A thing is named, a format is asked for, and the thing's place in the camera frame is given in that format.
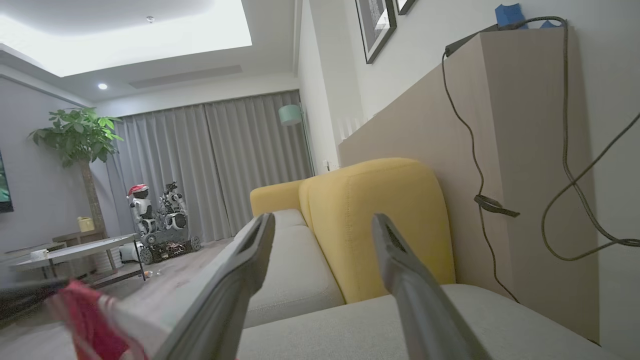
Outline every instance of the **television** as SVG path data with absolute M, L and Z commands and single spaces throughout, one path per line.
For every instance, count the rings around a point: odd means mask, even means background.
M 8 213 L 9 211 L 13 211 L 13 203 L 11 202 L 9 184 L 6 180 L 4 163 L 2 161 L 2 154 L 0 153 L 0 213 Z

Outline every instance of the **picture frame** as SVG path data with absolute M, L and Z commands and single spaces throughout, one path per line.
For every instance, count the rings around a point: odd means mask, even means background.
M 406 15 L 411 10 L 413 3 L 415 0 L 396 0 L 398 15 Z
M 396 30 L 394 0 L 355 0 L 367 64 L 372 64 Z

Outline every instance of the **blue object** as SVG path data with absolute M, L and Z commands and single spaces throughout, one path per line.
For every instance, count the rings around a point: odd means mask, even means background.
M 522 15 L 520 3 L 509 6 L 498 6 L 495 9 L 495 17 L 498 20 L 498 26 L 506 26 L 509 24 L 513 24 L 514 22 L 525 20 L 524 15 Z M 529 26 L 525 24 L 520 29 L 529 29 Z
M 544 24 L 542 24 L 542 26 L 540 26 L 541 29 L 545 29 L 545 28 L 561 28 L 562 25 L 554 25 L 553 22 L 550 22 L 549 20 L 545 21 Z

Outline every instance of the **wire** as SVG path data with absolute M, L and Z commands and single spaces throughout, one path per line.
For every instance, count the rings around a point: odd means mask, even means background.
M 442 54 L 442 81 L 444 82 L 444 91 L 447 93 L 447 97 L 449 98 L 449 103 L 451 103 L 451 108 L 453 109 L 453 112 L 456 114 L 456 117 L 458 118 L 458 120 L 460 120 L 462 124 L 464 124 L 465 127 L 467 127 L 467 130 L 469 130 L 469 135 L 471 136 L 471 155 L 473 156 L 474 163 L 476 164 L 476 169 L 478 170 L 478 174 L 480 175 L 480 189 L 478 189 L 478 195 L 482 195 L 482 190 L 484 188 L 484 174 L 482 173 L 482 169 L 480 169 L 480 164 L 478 164 L 478 159 L 476 156 L 476 138 L 474 136 L 474 131 L 471 130 L 471 127 L 469 126 L 469 124 L 467 124 L 467 122 L 464 121 L 460 116 L 460 114 L 458 113 L 458 110 L 456 109 L 456 105 L 453 103 L 453 99 L 451 98 L 451 93 L 449 93 L 449 87 L 447 86 L 447 75 L 444 70 L 444 59 L 446 55 L 447 53 Z M 493 247 L 491 246 L 489 237 L 486 235 L 486 228 L 484 227 L 484 215 L 482 213 L 482 206 L 480 204 L 478 204 L 478 212 L 480 213 L 480 224 L 482 225 L 482 234 L 484 235 L 484 240 L 486 241 L 486 244 L 489 247 L 489 251 L 491 252 L 491 259 L 493 261 L 493 278 L 495 279 L 495 282 L 497 282 L 500 286 L 502 286 L 504 291 L 508 292 L 509 295 L 511 295 L 511 298 L 519 304 L 520 301 L 518 301 L 518 298 L 516 298 L 515 295 L 513 295 L 513 293 L 498 278 L 498 269 L 497 269 L 497 262 L 495 260 L 495 252 L 493 251 Z
M 551 254 L 555 257 L 557 257 L 560 260 L 563 261 L 575 261 L 578 259 L 582 259 L 586 256 L 589 256 L 591 254 L 594 254 L 602 249 L 605 249 L 611 245 L 615 245 L 615 244 L 621 244 L 621 245 L 625 245 L 625 246 L 629 246 L 629 247 L 640 247 L 640 240 L 638 239 L 633 239 L 633 238 L 629 238 L 629 239 L 618 239 L 616 237 L 614 237 L 613 235 L 609 234 L 598 222 L 598 220 L 596 219 L 596 217 L 593 214 L 593 211 L 591 210 L 591 206 L 589 205 L 589 202 L 587 201 L 586 197 L 584 196 L 584 193 L 582 192 L 582 189 L 580 188 L 580 186 L 578 185 L 578 181 L 587 173 L 589 172 L 589 170 L 591 170 L 591 168 L 593 168 L 596 163 L 598 163 L 598 161 L 600 161 L 600 159 L 602 159 L 602 157 L 607 153 L 607 151 L 609 151 L 609 149 L 629 130 L 631 129 L 631 127 L 633 125 L 635 125 L 635 123 L 638 121 L 638 119 L 640 119 L 640 113 L 631 121 L 631 123 L 629 125 L 627 125 L 606 147 L 605 149 L 600 153 L 600 155 L 598 155 L 598 157 L 596 159 L 594 159 L 591 164 L 589 164 L 581 173 L 580 175 L 578 175 L 576 178 L 573 177 L 573 174 L 569 168 L 569 164 L 568 164 L 568 150 L 569 150 L 569 127 L 568 127 L 568 103 L 569 103 L 569 72 L 568 72 L 568 67 L 569 67 L 569 61 L 568 61 L 568 39 L 569 39 L 569 27 L 567 24 L 567 21 L 561 17 L 555 17 L 555 16 L 548 16 L 548 17 L 535 17 L 532 19 L 528 19 L 525 21 L 521 21 L 521 22 L 517 22 L 515 24 L 510 24 L 504 27 L 499 28 L 499 30 L 512 30 L 512 29 L 518 29 L 521 28 L 522 26 L 524 26 L 524 24 L 528 24 L 530 22 L 535 22 L 535 21 L 542 21 L 542 20 L 555 20 L 558 21 L 562 24 L 562 27 L 564 28 L 564 38 L 563 38 L 563 84 L 564 84 L 564 90 L 563 90 L 563 158 L 562 158 L 562 162 L 563 162 L 563 168 L 564 168 L 564 172 L 567 176 L 567 178 L 569 179 L 570 183 L 565 186 L 547 205 L 547 207 L 545 208 L 545 211 L 543 212 L 542 215 L 542 221 L 541 221 L 541 233 L 542 233 L 542 239 L 544 241 L 544 244 L 546 246 L 546 248 L 549 250 L 549 252 L 551 252 Z M 476 198 L 482 196 L 482 190 L 484 188 L 484 175 L 482 173 L 482 170 L 480 169 L 480 165 L 478 164 L 477 161 L 477 157 L 476 157 L 476 139 L 474 137 L 474 132 L 471 129 L 471 127 L 469 126 L 469 124 L 467 124 L 467 122 L 465 122 L 462 117 L 460 117 L 460 114 L 458 113 L 455 104 L 453 103 L 453 99 L 451 98 L 451 94 L 449 93 L 449 88 L 447 86 L 447 77 L 446 77 L 446 73 L 445 73 L 445 66 L 444 66 L 444 60 L 446 57 L 446 52 L 442 55 L 442 79 L 444 82 L 444 88 L 445 88 L 445 92 L 447 93 L 447 97 L 449 98 L 449 102 L 451 104 L 451 108 L 453 109 L 453 112 L 456 114 L 456 117 L 458 118 L 458 120 L 460 120 L 460 122 L 462 122 L 462 124 L 467 128 L 467 130 L 469 131 L 469 135 L 471 136 L 471 152 L 472 152 L 472 156 L 473 156 L 473 160 L 474 163 L 476 164 L 476 169 L 478 171 L 478 174 L 480 175 L 480 189 L 478 191 L 478 194 L 476 195 Z M 558 253 L 556 253 L 553 248 L 549 245 L 548 240 L 547 240 L 547 234 L 545 232 L 545 221 L 547 218 L 547 214 L 549 212 L 549 210 L 551 209 L 551 207 L 553 206 L 553 204 L 556 202 L 556 200 L 558 198 L 560 198 L 560 196 L 562 196 L 562 194 L 564 194 L 569 188 L 573 187 L 576 191 L 576 193 L 578 194 L 578 196 L 580 197 L 580 201 L 582 203 L 582 206 L 585 210 L 585 212 L 587 213 L 587 216 L 589 217 L 591 223 L 593 224 L 593 226 L 598 230 L 598 232 L 602 235 L 604 235 L 607 239 L 610 240 L 609 243 L 605 244 L 605 245 L 601 245 L 597 248 L 591 249 L 583 254 L 580 254 L 578 256 L 574 256 L 572 258 L 567 258 L 564 256 L 559 255 Z M 479 204 L 478 205 L 478 209 L 479 209 L 479 214 L 480 214 L 480 223 L 482 225 L 482 231 L 483 231 L 483 236 L 484 236 L 484 240 L 487 244 L 487 246 L 489 247 L 489 250 L 491 252 L 491 256 L 492 256 L 492 260 L 493 260 L 493 278 L 495 279 L 495 281 L 502 286 L 502 288 L 507 291 L 509 293 L 509 295 L 511 295 L 511 297 L 513 298 L 513 300 L 517 303 L 520 303 L 518 301 L 518 299 L 509 291 L 509 289 L 507 289 L 506 286 L 504 286 L 502 284 L 502 282 L 500 282 L 500 279 L 498 278 L 497 275 L 497 264 L 496 264 L 496 259 L 495 259 L 495 253 L 493 251 L 493 247 L 491 245 L 491 242 L 489 241 L 489 238 L 486 234 L 486 228 L 484 225 L 484 216 L 483 216 L 483 207 Z
M 564 37 L 563 37 L 563 114 L 562 114 L 562 121 L 563 121 L 563 153 L 562 153 L 562 165 L 564 168 L 564 173 L 566 174 L 567 178 L 569 179 L 569 185 L 562 189 L 547 205 L 547 207 L 545 208 L 545 211 L 542 214 L 542 221 L 541 221 L 541 233 L 542 233 L 542 240 L 545 243 L 545 246 L 547 247 L 547 249 L 551 252 L 551 254 L 553 254 L 555 257 L 557 257 L 560 260 L 563 261 L 575 261 L 575 260 L 579 260 L 582 259 L 586 256 L 589 256 L 591 254 L 594 254 L 606 247 L 609 247 L 611 245 L 615 245 L 617 243 L 619 243 L 620 245 L 624 245 L 624 246 L 629 246 L 629 247 L 640 247 L 640 240 L 638 239 L 633 239 L 633 238 L 629 238 L 629 239 L 618 239 L 615 236 L 609 234 L 598 222 L 598 219 L 596 219 L 596 216 L 593 214 L 593 211 L 591 210 L 591 206 L 589 205 L 589 202 L 587 201 L 587 198 L 584 196 L 584 193 L 582 192 L 582 189 L 580 188 L 580 186 L 578 185 L 578 180 L 580 179 L 580 177 L 582 177 L 587 171 L 589 171 L 598 161 L 600 161 L 600 159 L 602 158 L 602 156 L 604 156 L 604 154 L 606 154 L 606 152 L 613 146 L 613 144 L 615 144 L 638 120 L 638 118 L 640 118 L 640 113 L 631 121 L 631 123 L 625 127 L 608 145 L 607 147 L 602 151 L 602 153 L 600 153 L 600 155 L 591 163 L 589 164 L 589 166 L 585 169 L 585 171 L 582 172 L 582 174 L 575 179 L 573 177 L 573 174 L 571 173 L 571 170 L 569 169 L 569 164 L 568 164 L 568 153 L 569 153 L 569 26 L 567 24 L 567 21 L 561 17 L 555 17 L 555 16 L 548 16 L 548 17 L 537 17 L 537 18 L 533 18 L 533 19 L 529 19 L 529 20 L 525 20 L 525 21 L 521 21 L 518 22 L 516 24 L 512 24 L 508 27 L 505 27 L 506 29 L 518 29 L 521 28 L 524 24 L 527 24 L 528 22 L 532 22 L 532 21 L 539 21 L 539 20 L 555 20 L 558 21 L 562 24 L 562 27 L 564 29 Z M 578 197 L 580 197 L 580 201 L 582 203 L 582 207 L 584 208 L 584 211 L 587 213 L 587 216 L 589 217 L 589 220 L 591 221 L 591 223 L 593 224 L 593 226 L 598 230 L 598 232 L 600 234 L 602 234 L 603 236 L 605 236 L 607 239 L 609 239 L 609 243 L 599 246 L 597 248 L 591 249 L 587 252 L 584 252 L 578 256 L 574 256 L 571 258 L 567 258 L 564 256 L 559 255 L 558 253 L 556 253 L 553 248 L 549 245 L 549 242 L 547 240 L 547 234 L 545 232 L 545 222 L 547 219 L 547 214 L 549 212 L 549 209 L 553 206 L 553 204 L 556 202 L 556 200 L 558 198 L 560 198 L 560 196 L 562 196 L 562 194 L 565 193 L 565 191 L 567 191 L 567 189 L 569 187 L 573 187 L 573 189 L 575 190 L 575 192 L 578 194 Z

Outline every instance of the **red helmet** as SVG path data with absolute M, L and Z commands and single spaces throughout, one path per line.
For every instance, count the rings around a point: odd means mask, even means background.
M 143 192 L 145 190 L 149 190 L 149 187 L 147 186 L 147 184 L 139 184 L 139 185 L 133 186 L 131 189 L 129 189 L 128 196 L 131 196 L 131 194 L 133 193 Z

